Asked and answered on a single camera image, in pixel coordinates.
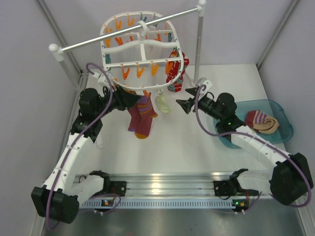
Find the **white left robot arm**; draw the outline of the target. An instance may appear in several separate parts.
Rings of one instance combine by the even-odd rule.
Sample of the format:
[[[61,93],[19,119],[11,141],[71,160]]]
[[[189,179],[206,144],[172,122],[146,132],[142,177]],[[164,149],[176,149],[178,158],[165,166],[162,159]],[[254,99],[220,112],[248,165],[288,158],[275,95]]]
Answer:
[[[43,185],[31,192],[39,216],[70,224],[85,201],[111,191],[110,176],[103,171],[92,171],[81,183],[73,183],[79,167],[88,158],[89,150],[99,136],[103,126],[101,118],[113,110],[132,108],[140,98],[140,95],[121,87],[114,90],[106,88],[103,96],[94,88],[81,91],[79,114],[72,124],[64,151]]]

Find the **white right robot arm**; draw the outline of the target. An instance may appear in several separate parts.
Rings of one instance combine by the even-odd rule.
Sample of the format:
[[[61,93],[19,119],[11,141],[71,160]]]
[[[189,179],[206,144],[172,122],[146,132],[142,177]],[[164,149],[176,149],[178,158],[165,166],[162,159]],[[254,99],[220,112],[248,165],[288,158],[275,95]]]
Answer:
[[[194,111],[197,120],[200,120],[200,111],[216,119],[217,133],[211,133],[205,127],[202,130],[210,136],[223,137],[239,146],[266,168],[263,173],[249,169],[235,171],[229,177],[231,192],[241,195],[246,190],[255,190],[271,195],[285,206],[307,206],[312,199],[314,183],[306,157],[300,153],[283,151],[255,134],[236,116],[237,105],[230,93],[221,93],[213,100],[206,95],[201,96],[204,89],[204,86],[188,88],[186,91],[193,97],[178,99],[176,102],[186,114]]]

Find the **cream sock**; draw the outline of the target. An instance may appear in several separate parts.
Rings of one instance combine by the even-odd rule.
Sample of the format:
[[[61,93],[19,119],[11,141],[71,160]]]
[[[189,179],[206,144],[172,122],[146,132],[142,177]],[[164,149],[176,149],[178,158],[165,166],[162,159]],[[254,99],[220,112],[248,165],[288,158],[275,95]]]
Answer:
[[[166,98],[163,94],[159,94],[156,98],[155,98],[155,104],[157,109],[165,114],[169,114],[171,112],[170,107],[168,106],[168,104],[166,103]]]

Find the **white round clip hanger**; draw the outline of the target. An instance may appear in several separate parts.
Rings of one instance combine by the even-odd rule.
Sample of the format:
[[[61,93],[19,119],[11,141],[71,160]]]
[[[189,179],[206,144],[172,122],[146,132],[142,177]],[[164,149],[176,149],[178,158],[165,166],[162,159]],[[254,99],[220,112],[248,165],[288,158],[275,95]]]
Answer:
[[[144,27],[144,23],[161,18],[152,11],[117,14],[105,21],[100,35],[139,29],[101,41],[102,64],[120,86],[145,93],[162,90],[173,84],[183,70],[184,58],[175,28],[170,21]],[[177,76],[166,82],[170,62],[179,61]]]

